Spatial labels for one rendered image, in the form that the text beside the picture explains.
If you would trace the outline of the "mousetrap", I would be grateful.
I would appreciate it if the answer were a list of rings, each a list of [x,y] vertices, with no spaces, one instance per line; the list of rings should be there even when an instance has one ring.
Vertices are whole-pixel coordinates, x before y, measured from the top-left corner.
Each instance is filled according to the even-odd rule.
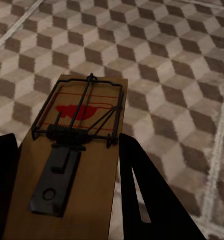
[[[61,74],[0,180],[0,240],[108,240],[127,87]]]

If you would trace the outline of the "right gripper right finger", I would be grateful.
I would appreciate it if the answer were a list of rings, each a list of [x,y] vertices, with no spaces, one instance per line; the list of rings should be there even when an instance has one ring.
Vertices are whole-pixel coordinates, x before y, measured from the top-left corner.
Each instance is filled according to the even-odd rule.
[[[124,240],[206,240],[138,141],[119,134]],[[151,223],[141,220],[133,172]]]

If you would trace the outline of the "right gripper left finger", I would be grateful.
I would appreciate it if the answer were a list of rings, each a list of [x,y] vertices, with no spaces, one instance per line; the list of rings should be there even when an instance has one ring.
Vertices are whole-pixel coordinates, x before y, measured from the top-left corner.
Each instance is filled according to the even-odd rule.
[[[18,146],[13,133],[0,136],[0,180],[12,162]]]

